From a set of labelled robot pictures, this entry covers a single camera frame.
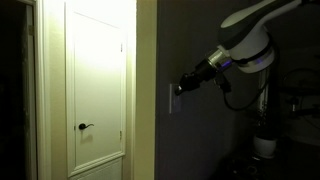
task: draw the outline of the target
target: door lever handle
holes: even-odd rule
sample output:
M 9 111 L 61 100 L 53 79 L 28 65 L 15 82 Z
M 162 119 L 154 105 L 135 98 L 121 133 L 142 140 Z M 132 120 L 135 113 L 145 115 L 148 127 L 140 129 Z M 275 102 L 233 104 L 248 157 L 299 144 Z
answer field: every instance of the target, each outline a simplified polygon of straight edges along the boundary
M 81 123 L 81 124 L 79 124 L 79 129 L 80 129 L 80 130 L 84 130 L 84 129 L 86 129 L 86 128 L 89 127 L 89 126 L 94 126 L 94 124 L 88 124 L 88 125 L 86 125 L 86 124 L 84 124 L 84 123 Z

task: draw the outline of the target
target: door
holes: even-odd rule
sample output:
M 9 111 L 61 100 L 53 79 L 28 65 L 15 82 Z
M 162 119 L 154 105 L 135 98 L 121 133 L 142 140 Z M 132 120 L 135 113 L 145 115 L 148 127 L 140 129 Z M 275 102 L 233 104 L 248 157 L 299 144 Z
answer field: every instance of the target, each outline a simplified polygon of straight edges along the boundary
M 119 22 L 100 16 L 97 4 L 90 9 L 81 3 L 87 1 L 67 8 L 69 176 L 124 154 L 124 33 Z M 112 9 L 112 3 L 97 3 L 103 12 Z
M 35 72 L 33 10 L 26 5 L 22 31 L 22 68 L 24 91 L 25 167 L 28 180 L 37 179 L 36 117 L 35 117 Z

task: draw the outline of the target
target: cable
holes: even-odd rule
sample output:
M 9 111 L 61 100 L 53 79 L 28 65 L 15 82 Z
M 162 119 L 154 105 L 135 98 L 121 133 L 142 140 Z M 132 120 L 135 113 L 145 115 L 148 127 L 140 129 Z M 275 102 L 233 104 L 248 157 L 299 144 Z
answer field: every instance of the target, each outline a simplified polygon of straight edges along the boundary
M 304 100 L 304 97 L 301 97 L 300 106 L 299 106 L 300 109 L 302 109 L 303 100 Z M 305 117 L 305 116 L 302 116 L 302 118 L 303 118 L 307 123 L 309 123 L 311 126 L 313 126 L 314 128 L 316 128 L 316 129 L 318 129 L 318 130 L 320 131 L 320 127 L 317 126 L 317 125 L 315 125 L 314 123 L 312 123 L 312 122 L 310 121 L 310 119 L 308 119 L 308 118 Z
M 228 102 L 228 100 L 227 100 L 226 92 L 223 91 L 223 100 L 224 100 L 225 105 L 226 105 L 229 109 L 231 109 L 231 110 L 233 110 L 233 111 L 242 111 L 242 110 L 247 109 L 247 108 L 250 107 L 253 103 L 255 103 L 255 102 L 257 101 L 257 99 L 260 97 L 261 93 L 265 90 L 265 88 L 266 88 L 267 85 L 269 84 L 269 79 L 270 79 L 270 77 L 268 77 L 267 81 L 264 83 L 264 85 L 262 86 L 262 88 L 260 88 L 260 89 L 258 90 L 258 93 L 254 96 L 254 98 L 250 101 L 250 103 L 247 104 L 246 106 L 241 107 L 241 108 L 232 107 L 232 106 L 230 105 L 230 103 Z

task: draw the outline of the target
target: wall switch plate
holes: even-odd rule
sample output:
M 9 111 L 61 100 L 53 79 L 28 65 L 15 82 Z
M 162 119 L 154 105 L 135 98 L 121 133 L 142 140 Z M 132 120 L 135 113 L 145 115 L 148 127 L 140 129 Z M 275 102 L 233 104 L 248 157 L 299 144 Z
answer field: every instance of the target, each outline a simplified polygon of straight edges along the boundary
M 179 84 L 169 84 L 169 114 L 181 111 L 181 96 L 177 96 L 174 91 Z

